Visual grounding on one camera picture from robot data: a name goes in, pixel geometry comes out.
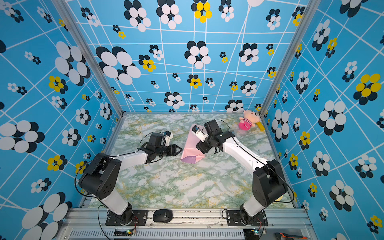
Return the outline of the purple wrapping paper sheet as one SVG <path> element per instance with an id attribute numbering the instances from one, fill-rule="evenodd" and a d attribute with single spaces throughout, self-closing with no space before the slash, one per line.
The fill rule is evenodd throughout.
<path id="1" fill-rule="evenodd" d="M 195 132 L 193 131 L 194 127 L 195 125 L 190 128 L 187 141 L 182 152 L 181 161 L 184 163 L 196 164 L 205 157 L 205 154 L 197 149 L 197 144 L 199 142 L 206 142 L 206 132 L 204 132 L 203 126 L 197 125 L 197 127 L 199 127 L 199 129 L 202 131 L 202 134 L 199 134 L 199 136 L 204 137 L 204 140 L 202 140 L 196 136 Z"/>

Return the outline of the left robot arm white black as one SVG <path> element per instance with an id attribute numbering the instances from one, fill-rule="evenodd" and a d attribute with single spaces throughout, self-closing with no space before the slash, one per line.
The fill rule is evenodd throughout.
<path id="1" fill-rule="evenodd" d="M 182 153 L 183 148 L 170 143 L 172 138 L 173 134 L 169 131 L 152 132 L 149 140 L 133 152 L 114 156 L 97 154 L 80 177 L 80 187 L 107 208 L 109 217 L 117 225 L 127 226 L 138 222 L 132 204 L 118 190 L 118 181 L 128 169 Z"/>

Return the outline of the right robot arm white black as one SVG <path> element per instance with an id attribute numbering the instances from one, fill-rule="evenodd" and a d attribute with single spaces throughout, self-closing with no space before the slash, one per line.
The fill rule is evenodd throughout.
<path id="1" fill-rule="evenodd" d="M 257 215 L 270 204 L 277 202 L 289 189 L 282 165 L 277 160 L 266 160 L 243 145 L 231 131 L 224 132 L 217 120 L 192 126 L 193 134 L 200 140 L 196 148 L 203 154 L 212 148 L 237 160 L 252 175 L 252 195 L 240 206 L 240 218 L 245 225 L 252 225 Z"/>

